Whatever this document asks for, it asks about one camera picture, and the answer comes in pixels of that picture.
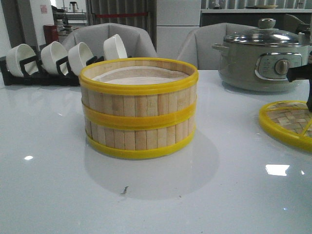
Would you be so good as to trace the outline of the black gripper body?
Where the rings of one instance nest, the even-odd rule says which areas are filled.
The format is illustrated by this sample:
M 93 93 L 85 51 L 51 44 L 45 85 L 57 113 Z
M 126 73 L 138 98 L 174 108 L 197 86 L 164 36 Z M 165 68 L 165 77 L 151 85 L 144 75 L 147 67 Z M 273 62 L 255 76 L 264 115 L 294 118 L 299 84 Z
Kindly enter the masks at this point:
M 308 33 L 300 32 L 299 42 L 301 45 L 308 46 L 307 64 L 299 67 L 290 68 L 287 72 L 287 79 L 289 82 L 300 79 L 309 80 L 309 97 L 306 102 L 307 108 L 312 109 L 312 23 L 310 22 L 310 35 Z

